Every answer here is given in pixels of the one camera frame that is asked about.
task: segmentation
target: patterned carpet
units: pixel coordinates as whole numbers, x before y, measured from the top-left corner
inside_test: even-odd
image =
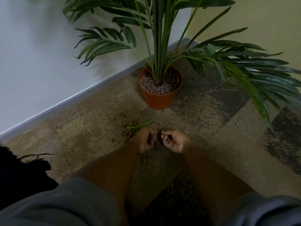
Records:
[[[224,86],[217,78],[200,78],[184,59],[173,67],[182,74],[183,86],[169,109],[146,106],[137,84],[139,69],[5,144],[18,156],[55,154],[45,156],[52,166],[48,175],[61,183],[121,146],[126,138],[120,134],[121,124],[155,118],[154,128],[184,132],[259,193],[301,198],[300,116],[287,108],[284,114],[270,109],[275,137],[245,91]],[[120,112],[126,117],[118,116]],[[128,194],[131,223],[208,225],[183,158],[166,148],[145,154],[152,157],[137,163]]]

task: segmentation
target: potted plant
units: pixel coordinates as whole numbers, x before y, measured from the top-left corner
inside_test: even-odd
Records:
[[[222,39],[247,28],[233,30],[190,47],[195,38],[225,15],[231,7],[208,22],[191,39],[184,51],[178,50],[199,7],[231,6],[234,3],[232,0],[68,0],[63,12],[65,15],[70,13],[68,17],[73,22],[86,12],[91,11],[93,14],[95,8],[118,15],[112,22],[120,30],[100,27],[92,27],[94,30],[77,29],[85,32],[78,44],[85,40],[93,41],[78,55],[77,58],[80,59],[85,54],[81,64],[89,65],[96,56],[136,47],[133,31],[126,25],[141,27],[149,59],[145,59],[148,68],[140,73],[138,81],[146,103],[151,108],[164,109],[171,105],[181,86],[182,77],[170,65],[179,58],[186,58],[200,76],[211,74],[229,85],[228,79],[235,79],[236,85],[242,86],[250,94],[261,116],[272,126],[266,102],[270,102],[280,111],[282,103],[296,109],[296,102],[301,102],[301,94],[296,87],[301,87],[301,82],[292,78],[290,73],[301,74],[301,71],[283,66],[288,64],[286,61],[268,58],[281,53],[267,54],[258,45]],[[171,26],[178,11],[190,7],[195,9],[171,58],[165,63]],[[153,33],[154,59],[151,57],[145,30],[152,30]]]

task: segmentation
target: artificial palm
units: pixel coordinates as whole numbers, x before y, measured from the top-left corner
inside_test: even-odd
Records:
[[[230,84],[228,79],[234,78],[238,85],[244,87],[250,94],[259,113],[271,125],[266,101],[279,110],[282,108],[280,102],[284,102],[291,108],[298,108],[296,104],[301,102],[301,94],[296,87],[301,87],[301,82],[292,78],[290,73],[300,74],[301,71],[283,66],[288,64],[286,61],[267,58],[281,53],[266,54],[263,52],[266,51],[265,49],[254,44],[220,40],[247,28],[224,33],[191,47],[195,38],[225,15],[231,7],[206,24],[191,39],[184,51],[179,52],[178,50],[181,40],[199,7],[222,7],[234,3],[232,0],[68,0],[64,13],[70,13],[69,18],[73,21],[88,11],[93,13],[93,9],[97,7],[118,15],[113,18],[112,22],[118,25],[119,31],[99,27],[93,27],[95,30],[81,30],[86,34],[83,35],[84,38],[79,43],[89,39],[93,40],[77,57],[81,58],[86,54],[82,63],[88,62],[89,65],[96,56],[116,50],[130,49],[132,46],[136,47],[132,30],[125,25],[140,26],[149,52],[149,60],[146,59],[146,61],[149,63],[156,84],[160,84],[164,80],[168,67],[175,60],[184,57],[200,76],[204,73],[218,76],[225,84]],[[172,24],[178,11],[189,7],[195,9],[174,53],[166,64],[165,59]],[[153,33],[154,60],[151,57],[145,29],[150,29]]]

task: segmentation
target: person's right arm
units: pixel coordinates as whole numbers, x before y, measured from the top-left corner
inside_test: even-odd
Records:
[[[227,209],[243,194],[254,192],[243,180],[207,157],[203,150],[183,133],[162,131],[162,134],[163,144],[185,157],[194,186],[213,223],[216,223],[218,212]]]

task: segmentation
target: person's left hand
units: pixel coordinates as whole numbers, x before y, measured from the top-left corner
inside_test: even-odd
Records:
[[[154,146],[156,133],[157,131],[147,127],[143,127],[137,132],[135,138],[140,143],[139,154],[146,152]]]

